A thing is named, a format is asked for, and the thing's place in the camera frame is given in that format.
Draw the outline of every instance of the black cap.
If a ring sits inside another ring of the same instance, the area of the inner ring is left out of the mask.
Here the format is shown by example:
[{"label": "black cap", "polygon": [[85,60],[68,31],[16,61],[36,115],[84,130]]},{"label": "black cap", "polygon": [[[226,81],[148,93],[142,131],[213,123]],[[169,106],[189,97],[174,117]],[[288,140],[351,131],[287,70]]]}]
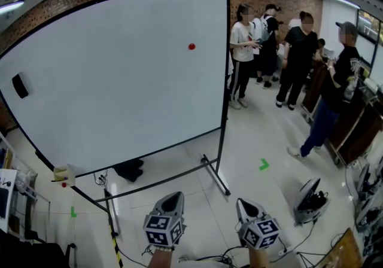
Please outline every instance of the black cap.
[{"label": "black cap", "polygon": [[267,4],[265,11],[271,10],[271,9],[274,9],[276,11],[280,11],[281,10],[281,8],[276,7],[275,4]]},{"label": "black cap", "polygon": [[343,23],[336,22],[335,24],[339,26],[341,29],[343,29],[347,35],[352,34],[355,38],[355,41],[357,40],[358,29],[355,24],[353,24],[352,22],[343,22]]}]

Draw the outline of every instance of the blue jeans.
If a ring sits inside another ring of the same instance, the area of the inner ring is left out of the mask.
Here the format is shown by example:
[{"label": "blue jeans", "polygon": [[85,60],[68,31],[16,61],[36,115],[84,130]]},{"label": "blue jeans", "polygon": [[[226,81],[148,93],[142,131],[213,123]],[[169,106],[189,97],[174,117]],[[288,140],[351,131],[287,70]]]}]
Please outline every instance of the blue jeans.
[{"label": "blue jeans", "polygon": [[311,126],[309,138],[300,148],[300,154],[307,156],[314,146],[320,147],[324,144],[327,137],[334,130],[336,120],[340,114],[329,108],[328,104],[322,99],[318,105],[318,110]]}]

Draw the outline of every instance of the ceiling light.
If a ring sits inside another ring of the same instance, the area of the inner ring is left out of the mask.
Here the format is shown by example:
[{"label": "ceiling light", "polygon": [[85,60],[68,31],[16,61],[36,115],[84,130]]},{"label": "ceiling light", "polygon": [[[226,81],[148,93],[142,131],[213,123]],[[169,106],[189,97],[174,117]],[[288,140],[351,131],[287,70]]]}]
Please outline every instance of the ceiling light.
[{"label": "ceiling light", "polygon": [[10,3],[0,5],[0,14],[4,14],[21,7],[24,4],[24,0],[18,0]]},{"label": "ceiling light", "polygon": [[360,6],[358,6],[358,5],[356,5],[356,4],[352,3],[352,2],[349,2],[347,0],[337,0],[337,1],[339,1],[341,3],[344,3],[344,4],[347,4],[347,5],[351,6],[351,7],[354,7],[356,9],[360,10]]}]

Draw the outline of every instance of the white backpack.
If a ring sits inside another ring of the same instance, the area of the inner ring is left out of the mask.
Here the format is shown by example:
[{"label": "white backpack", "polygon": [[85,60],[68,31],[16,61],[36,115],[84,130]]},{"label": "white backpack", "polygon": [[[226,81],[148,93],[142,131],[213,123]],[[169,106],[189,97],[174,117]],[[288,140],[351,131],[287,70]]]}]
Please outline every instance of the white backpack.
[{"label": "white backpack", "polygon": [[268,19],[273,18],[272,16],[267,16],[266,18],[255,18],[253,23],[255,25],[254,29],[254,39],[259,41],[259,43],[263,43],[267,41],[269,37],[272,35],[273,31],[268,32]]}]

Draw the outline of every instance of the black t-shirt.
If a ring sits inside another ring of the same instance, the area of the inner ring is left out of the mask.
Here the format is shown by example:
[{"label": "black t-shirt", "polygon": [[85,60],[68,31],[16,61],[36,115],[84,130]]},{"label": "black t-shirt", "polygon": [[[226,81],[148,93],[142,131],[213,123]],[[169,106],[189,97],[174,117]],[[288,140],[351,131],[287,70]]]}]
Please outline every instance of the black t-shirt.
[{"label": "black t-shirt", "polygon": [[300,26],[289,30],[285,40],[291,45],[288,52],[288,65],[311,67],[312,56],[319,49],[318,37],[314,32],[305,35]]},{"label": "black t-shirt", "polygon": [[341,86],[340,88],[335,87],[330,72],[326,75],[321,91],[322,98],[337,113],[341,113],[354,96],[360,69],[359,58],[358,50],[349,46],[346,46],[339,55],[334,64],[333,78]]},{"label": "black t-shirt", "polygon": [[276,56],[276,38],[275,38],[275,31],[278,30],[279,24],[277,20],[274,17],[271,17],[267,19],[266,21],[268,23],[268,32],[272,32],[269,39],[267,41],[264,41],[262,43],[262,49],[261,52],[270,52],[275,54]]}]

